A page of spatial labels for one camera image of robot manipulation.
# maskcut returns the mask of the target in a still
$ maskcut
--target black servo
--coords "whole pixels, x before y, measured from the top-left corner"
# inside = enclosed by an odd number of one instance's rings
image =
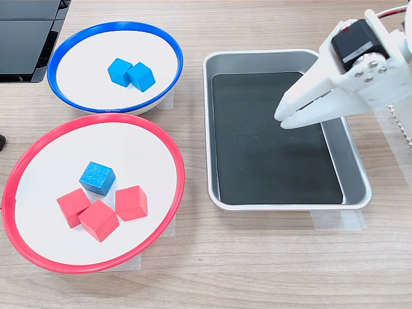
[[[383,45],[364,19],[355,21],[332,38],[332,46],[347,72],[365,53],[381,53],[389,58]]]

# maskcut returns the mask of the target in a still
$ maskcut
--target wooden block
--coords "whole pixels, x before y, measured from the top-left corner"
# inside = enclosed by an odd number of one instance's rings
[[[90,162],[79,182],[87,191],[106,196],[115,179],[116,175],[111,168]]]
[[[123,87],[128,87],[130,79],[126,72],[131,67],[132,64],[130,62],[116,58],[108,68],[111,81]]]
[[[132,68],[129,68],[127,71],[127,76],[134,87],[139,89],[141,92],[145,92],[156,83],[152,70],[141,62]]]
[[[71,228],[80,224],[79,215],[91,205],[81,188],[58,198],[57,203]]]
[[[119,225],[116,212],[100,200],[82,212],[79,220],[84,229],[100,242]]]
[[[123,221],[147,216],[147,196],[139,185],[116,191],[116,213]]]

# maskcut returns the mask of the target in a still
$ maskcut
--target wood grain surface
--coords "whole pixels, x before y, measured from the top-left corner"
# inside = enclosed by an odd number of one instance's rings
[[[406,1],[73,1],[59,42],[107,21],[163,28],[185,56],[174,109],[143,117],[178,144],[187,184],[176,236],[144,253],[142,270],[69,276],[25,260],[0,226],[0,308],[412,308],[412,195],[371,114],[348,121],[373,187],[367,228],[318,231],[309,212],[227,213],[207,196],[201,62],[211,52],[317,50],[340,20]],[[404,16],[384,23],[400,28]],[[47,81],[0,84],[0,192],[19,157],[78,117]]]

